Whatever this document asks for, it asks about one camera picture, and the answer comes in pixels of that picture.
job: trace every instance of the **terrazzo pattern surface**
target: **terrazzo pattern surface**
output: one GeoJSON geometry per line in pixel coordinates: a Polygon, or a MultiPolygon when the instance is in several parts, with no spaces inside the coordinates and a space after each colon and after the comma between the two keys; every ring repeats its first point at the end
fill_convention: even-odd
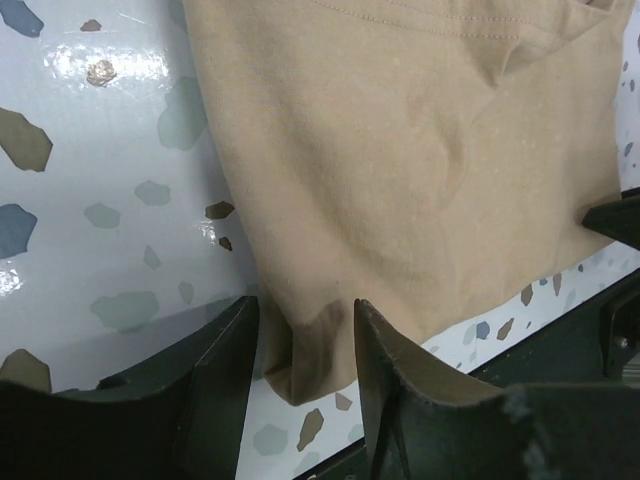
{"type": "MultiPolygon", "coordinates": [[[[93,388],[257,276],[181,2],[0,0],[0,15],[0,359],[26,348],[54,391],[93,388]]],[[[624,188],[640,185],[639,45],[640,3],[616,99],[624,188]]],[[[639,267],[613,244],[424,348],[469,372],[639,267]]],[[[356,384],[291,407],[256,378],[237,478],[293,478],[362,431],[356,384]]]]}

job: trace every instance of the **glossy white surface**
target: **glossy white surface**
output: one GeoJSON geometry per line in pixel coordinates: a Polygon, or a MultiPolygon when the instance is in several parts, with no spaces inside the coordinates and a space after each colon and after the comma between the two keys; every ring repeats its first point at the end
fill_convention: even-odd
{"type": "MultiPolygon", "coordinates": [[[[0,358],[27,348],[51,366],[56,390],[92,388],[199,328],[220,308],[211,301],[252,288],[255,270],[237,214],[204,216],[206,206],[231,198],[191,86],[178,0],[27,3],[45,26],[29,38],[0,23],[0,107],[44,129],[53,150],[39,173],[16,168],[0,151],[0,207],[18,204],[38,219],[28,251],[0,260],[0,358]],[[82,32],[91,19],[101,30],[82,32]],[[116,73],[104,87],[87,81],[101,61],[116,73]],[[139,315],[115,325],[96,314],[104,314],[99,299],[131,292],[151,305],[146,326],[134,325],[139,315]]],[[[640,97],[630,87],[640,77],[639,34],[636,11],[617,100],[626,187],[640,184],[640,149],[625,156],[640,141],[640,97]]],[[[470,371],[639,266],[637,253],[613,245],[425,347],[470,371]]],[[[118,308],[126,317],[142,303],[118,308]]],[[[292,478],[357,439],[357,386],[342,393],[353,402],[347,410],[333,395],[293,408],[264,380],[254,382],[237,478],[292,478]],[[324,425],[298,451],[315,408],[324,425]]]]}

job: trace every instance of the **stitched seam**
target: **stitched seam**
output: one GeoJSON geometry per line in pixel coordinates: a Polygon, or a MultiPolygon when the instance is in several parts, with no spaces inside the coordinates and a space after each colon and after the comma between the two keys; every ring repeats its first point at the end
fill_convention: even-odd
{"type": "Polygon", "coordinates": [[[449,18],[452,20],[471,20],[476,22],[500,22],[500,23],[522,23],[524,25],[530,25],[532,27],[537,28],[541,32],[548,33],[549,35],[553,35],[555,37],[561,38],[563,40],[568,40],[567,37],[560,34],[559,32],[554,32],[552,30],[547,30],[546,28],[541,27],[540,25],[530,22],[528,20],[524,20],[522,18],[514,18],[514,17],[467,17],[464,15],[445,15],[435,12],[429,12],[422,8],[414,7],[413,5],[407,5],[406,3],[399,2],[397,0],[382,0],[384,2],[390,3],[391,5],[397,5],[399,7],[408,8],[409,10],[413,10],[418,13],[422,13],[424,15],[429,15],[431,17],[437,18],[449,18]]]}
{"type": "MultiPolygon", "coordinates": [[[[393,27],[397,27],[397,28],[402,28],[404,30],[412,30],[412,31],[416,31],[416,32],[425,32],[425,33],[433,33],[436,35],[447,35],[447,36],[453,36],[453,37],[463,37],[463,38],[489,38],[489,39],[494,39],[494,40],[521,40],[522,37],[518,36],[518,35],[481,35],[481,34],[477,34],[477,33],[459,33],[459,32],[444,32],[444,31],[440,31],[440,30],[432,30],[429,28],[416,28],[416,27],[412,27],[410,25],[404,25],[402,23],[397,23],[397,22],[391,22],[389,20],[384,20],[382,18],[377,18],[377,17],[373,17],[371,15],[363,15],[361,13],[357,13],[351,10],[347,10],[344,8],[340,8],[340,7],[336,7],[334,5],[326,5],[324,3],[321,3],[318,0],[309,0],[311,3],[315,3],[316,5],[326,8],[328,10],[333,10],[339,13],[342,13],[344,15],[349,15],[351,17],[355,17],[355,18],[360,18],[362,20],[367,20],[369,22],[374,22],[374,23],[380,23],[382,25],[391,25],[393,27]]],[[[532,43],[532,45],[539,47],[543,50],[547,50],[545,47],[539,46],[539,45],[535,45],[532,43]]]]}

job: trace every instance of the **blue speckle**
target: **blue speckle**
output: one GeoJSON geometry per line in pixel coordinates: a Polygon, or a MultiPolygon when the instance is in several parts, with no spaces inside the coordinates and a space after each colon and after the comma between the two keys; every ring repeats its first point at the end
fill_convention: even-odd
{"type": "Polygon", "coordinates": [[[480,322],[476,325],[476,337],[480,340],[486,340],[491,332],[491,327],[487,322],[480,322]]]}
{"type": "Polygon", "coordinates": [[[15,203],[0,207],[0,259],[27,251],[38,219],[15,203]]]}
{"type": "Polygon", "coordinates": [[[0,15],[9,28],[25,37],[39,37],[44,28],[44,22],[21,0],[0,0],[0,15]]]}

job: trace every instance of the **beige cloth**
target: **beige cloth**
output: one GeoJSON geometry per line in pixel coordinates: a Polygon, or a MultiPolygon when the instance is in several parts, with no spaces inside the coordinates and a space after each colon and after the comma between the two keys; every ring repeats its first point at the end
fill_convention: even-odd
{"type": "Polygon", "coordinates": [[[630,1],[185,5],[289,402],[355,379],[357,297],[422,343],[606,244],[630,1]]]}

